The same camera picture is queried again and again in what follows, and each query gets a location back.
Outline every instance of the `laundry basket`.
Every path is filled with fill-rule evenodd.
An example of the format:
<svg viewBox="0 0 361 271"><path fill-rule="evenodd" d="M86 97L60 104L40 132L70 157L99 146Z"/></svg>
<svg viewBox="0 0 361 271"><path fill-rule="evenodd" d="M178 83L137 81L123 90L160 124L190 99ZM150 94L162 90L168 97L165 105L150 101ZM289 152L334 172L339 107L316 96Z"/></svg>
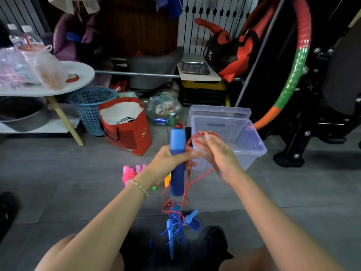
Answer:
<svg viewBox="0 0 361 271"><path fill-rule="evenodd" d="M69 94L67 100L72 103L89 134L103 136L99 127L98 105L117 97L117 92L106 87L84 87Z"/></svg>

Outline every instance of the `red rope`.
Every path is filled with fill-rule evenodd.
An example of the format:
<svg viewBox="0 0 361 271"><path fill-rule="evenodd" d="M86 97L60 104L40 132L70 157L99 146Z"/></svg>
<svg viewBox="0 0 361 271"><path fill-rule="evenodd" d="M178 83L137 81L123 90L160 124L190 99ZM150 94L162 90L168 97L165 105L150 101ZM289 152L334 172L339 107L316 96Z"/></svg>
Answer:
<svg viewBox="0 0 361 271"><path fill-rule="evenodd" d="M192 140L194 140L195 138L199 137L199 136L204 136L205 133L209 133L211 135L214 135L214 136L217 136L218 138L220 138L218 136L218 134L212 132L212 131L200 131L198 134L194 134L186 143L186 152L188 152L189 150L189 144L191 143ZM186 225L186 219L184 218L184 216L182 215L182 210L183 210L183 206L184 206L184 200L187 199L188 201L190 201L187 197L187 193L188 193L188 190L189 190L189 187L191 187L191 185L193 183L195 183L196 181L200 180L201 178L203 178L204 176L208 175L209 173L211 173L212 171L214 170L214 168L212 168L210 171L208 171L207 173L204 173L203 175L201 175L200 177L196 178L194 181L192 181L190 184L189 183L189 178L191 176L191 169L188 170L188 174L187 174L187 180L186 180L186 186L185 186L185 189L184 189L184 194L183 194L183 200L182 200L182 205L180 207L180 212L176 212L176 211L173 211L172 210L172 205L175 203L173 199L169 199L167 200L167 202L163 205L162 207L162 212L163 213L177 213L179 214L179 219L183 219L184 223L183 225L185 226Z"/></svg>

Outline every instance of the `left hand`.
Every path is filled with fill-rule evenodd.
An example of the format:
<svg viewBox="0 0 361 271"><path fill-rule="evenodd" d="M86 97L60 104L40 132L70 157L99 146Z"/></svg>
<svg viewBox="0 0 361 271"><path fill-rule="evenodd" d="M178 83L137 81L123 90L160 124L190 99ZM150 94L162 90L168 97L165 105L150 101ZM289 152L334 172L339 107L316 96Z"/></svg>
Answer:
<svg viewBox="0 0 361 271"><path fill-rule="evenodd" d="M164 182L164 178L179 164L190 161L191 166L196 166L197 163L193 162L192 159L199 157L205 157L204 152L192 148L189 148L188 152L172 156L170 146L165 145L161 147L151 163L144 169L144 172L147 173L151 185L158 185Z"/></svg>

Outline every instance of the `red paper bag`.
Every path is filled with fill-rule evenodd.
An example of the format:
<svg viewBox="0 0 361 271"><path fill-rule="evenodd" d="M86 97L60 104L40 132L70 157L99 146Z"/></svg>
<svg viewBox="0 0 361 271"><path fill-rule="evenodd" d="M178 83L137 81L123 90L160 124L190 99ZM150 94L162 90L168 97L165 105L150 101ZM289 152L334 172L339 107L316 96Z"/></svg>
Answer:
<svg viewBox="0 0 361 271"><path fill-rule="evenodd" d="M138 98L116 98L100 104L98 109L108 142L138 156L148 150L152 139L146 112Z"/></svg>

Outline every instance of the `hand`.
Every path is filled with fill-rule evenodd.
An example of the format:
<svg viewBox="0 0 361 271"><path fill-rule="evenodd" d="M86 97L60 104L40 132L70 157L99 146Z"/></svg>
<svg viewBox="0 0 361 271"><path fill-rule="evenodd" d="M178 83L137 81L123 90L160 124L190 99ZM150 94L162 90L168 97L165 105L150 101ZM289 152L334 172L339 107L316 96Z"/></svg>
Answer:
<svg viewBox="0 0 361 271"><path fill-rule="evenodd" d="M190 161L191 166L196 166L197 163L193 162L192 159L197 159L199 157L205 157L205 153L201 150L189 148L188 152L172 156L170 153L170 146L162 146L151 163L143 170L147 175L149 187L164 182L164 178L181 163Z"/></svg>
<svg viewBox="0 0 361 271"><path fill-rule="evenodd" d="M220 178L229 185L232 186L239 175L245 173L231 147L217 136L205 133L204 136L197 137L193 144L207 153L205 159L213 165Z"/></svg>

